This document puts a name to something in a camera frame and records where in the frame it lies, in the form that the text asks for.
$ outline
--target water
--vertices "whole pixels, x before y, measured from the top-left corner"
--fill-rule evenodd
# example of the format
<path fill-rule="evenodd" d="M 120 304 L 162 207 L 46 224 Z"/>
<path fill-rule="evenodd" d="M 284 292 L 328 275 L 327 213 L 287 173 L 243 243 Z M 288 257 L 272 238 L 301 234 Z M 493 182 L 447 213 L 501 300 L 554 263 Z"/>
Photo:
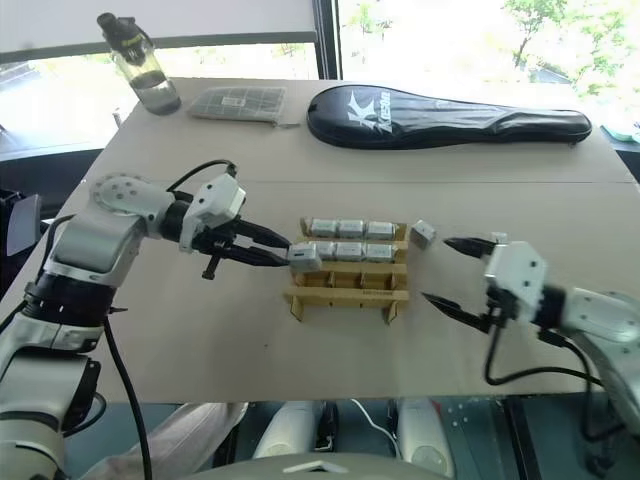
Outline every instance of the water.
<path fill-rule="evenodd" d="M 156 115 L 173 113 L 182 104 L 176 87 L 160 70 L 138 75 L 129 85 L 145 108 Z"/>

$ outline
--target white wall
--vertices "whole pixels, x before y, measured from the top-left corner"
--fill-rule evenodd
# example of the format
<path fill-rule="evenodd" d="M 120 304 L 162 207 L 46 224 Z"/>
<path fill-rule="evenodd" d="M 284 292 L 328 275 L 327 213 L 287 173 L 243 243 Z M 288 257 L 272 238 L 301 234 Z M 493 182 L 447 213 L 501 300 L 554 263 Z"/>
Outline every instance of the white wall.
<path fill-rule="evenodd" d="M 152 38 L 315 30 L 311 0 L 0 0 L 0 53 L 103 42 L 103 12 Z"/>

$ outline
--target small gray block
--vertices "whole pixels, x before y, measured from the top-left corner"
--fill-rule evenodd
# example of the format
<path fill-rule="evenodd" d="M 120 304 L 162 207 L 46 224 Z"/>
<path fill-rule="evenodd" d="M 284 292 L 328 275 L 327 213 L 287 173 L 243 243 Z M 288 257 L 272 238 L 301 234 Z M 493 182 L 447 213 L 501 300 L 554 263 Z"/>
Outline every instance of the small gray block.
<path fill-rule="evenodd" d="M 418 220 L 412 227 L 411 241 L 423 250 L 429 246 L 436 236 L 436 229 L 424 220 Z"/>

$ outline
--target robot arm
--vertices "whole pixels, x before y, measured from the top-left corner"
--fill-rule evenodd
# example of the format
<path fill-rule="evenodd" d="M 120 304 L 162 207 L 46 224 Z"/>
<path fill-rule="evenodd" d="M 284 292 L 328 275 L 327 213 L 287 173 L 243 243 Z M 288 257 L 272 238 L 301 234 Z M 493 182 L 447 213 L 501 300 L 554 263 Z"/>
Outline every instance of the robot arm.
<path fill-rule="evenodd" d="M 100 364 L 85 354 L 97 345 L 116 290 L 145 237 L 178 243 L 180 251 L 219 261 L 283 266 L 282 257 L 234 244 L 237 235 L 275 248 L 289 242 L 242 220 L 245 191 L 225 173 L 195 196 L 167 192 L 126 174 L 106 176 L 90 190 L 25 300 L 0 326 L 0 471 L 3 478 L 55 478 L 62 469 L 62 433 L 86 417 Z"/>
<path fill-rule="evenodd" d="M 446 315 L 484 333 L 508 320 L 533 323 L 539 338 L 555 332 L 573 340 L 593 361 L 611 402 L 632 435 L 640 435 L 640 303 L 610 292 L 545 285 L 546 261 L 526 242 L 497 244 L 478 238 L 445 243 L 488 261 L 488 312 L 476 316 L 450 300 L 423 294 Z"/>

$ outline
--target window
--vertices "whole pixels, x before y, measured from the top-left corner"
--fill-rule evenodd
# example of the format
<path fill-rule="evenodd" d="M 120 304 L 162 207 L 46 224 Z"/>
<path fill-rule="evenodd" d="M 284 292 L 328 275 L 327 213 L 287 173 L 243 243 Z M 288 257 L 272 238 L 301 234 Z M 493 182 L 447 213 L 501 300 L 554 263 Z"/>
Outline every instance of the window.
<path fill-rule="evenodd" d="M 307 43 L 157 49 L 156 56 L 171 77 L 318 78 Z M 103 147 L 117 129 L 114 112 L 124 120 L 136 103 L 108 54 L 0 65 L 0 155 Z"/>
<path fill-rule="evenodd" d="M 516 84 L 544 92 L 572 88 L 600 119 L 640 118 L 637 0 L 339 0 L 338 6 L 346 80 L 461 95 L 487 85 L 506 96 Z"/>

